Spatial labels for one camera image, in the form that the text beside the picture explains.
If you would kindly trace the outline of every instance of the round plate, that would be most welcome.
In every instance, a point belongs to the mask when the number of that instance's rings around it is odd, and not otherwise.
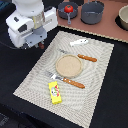
[[[56,70],[63,77],[76,77],[82,72],[82,69],[83,64],[75,55],[62,56],[56,62]]]

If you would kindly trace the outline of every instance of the red object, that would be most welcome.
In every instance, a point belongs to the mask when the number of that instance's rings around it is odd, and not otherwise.
[[[65,6],[64,11],[66,13],[73,12],[73,7],[71,5],[67,5]]]

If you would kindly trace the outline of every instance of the utensil handle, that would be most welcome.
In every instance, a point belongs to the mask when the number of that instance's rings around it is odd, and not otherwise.
[[[71,24],[70,13],[67,13],[67,16],[68,16],[68,24]]]
[[[92,61],[92,62],[96,62],[97,61],[96,58],[92,58],[92,57],[88,57],[88,56],[84,56],[84,55],[80,55],[80,54],[78,54],[78,57],[82,58],[82,59],[85,59],[85,60]]]
[[[85,86],[83,84],[75,82],[75,81],[72,81],[72,80],[69,80],[67,78],[64,78],[63,81],[68,83],[68,84],[74,85],[74,86],[76,86],[78,88],[85,88]]]

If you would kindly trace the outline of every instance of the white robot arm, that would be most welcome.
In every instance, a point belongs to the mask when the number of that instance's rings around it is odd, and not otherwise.
[[[8,33],[17,48],[38,47],[57,24],[56,8],[44,12],[42,0],[12,0],[16,10],[6,19]]]

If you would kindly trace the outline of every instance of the table surface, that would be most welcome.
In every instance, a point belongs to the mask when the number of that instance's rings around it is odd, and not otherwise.
[[[67,20],[62,19],[57,12],[59,26],[128,43],[128,36],[127,36],[128,31],[120,28],[115,22],[116,17],[119,15],[119,10],[123,6],[128,5],[128,3],[108,1],[108,0],[100,0],[100,1],[104,3],[104,10],[103,10],[102,19],[99,23],[94,25],[88,25],[83,23],[80,20],[82,6],[79,6],[78,14],[75,18],[71,19],[70,25],[68,25]]]
[[[3,18],[0,19],[0,41],[13,46],[7,33],[5,19],[15,10],[15,6],[12,5],[8,9],[3,11]],[[45,49],[59,30],[114,44],[114,50],[105,74],[90,128],[127,128],[128,44],[57,27],[48,32],[48,38],[45,40]],[[26,113],[55,128],[80,128],[77,124],[13,95],[13,92],[34,67],[45,49],[41,50],[33,47],[28,50],[14,50],[0,44],[0,103],[8,105],[19,112]]]

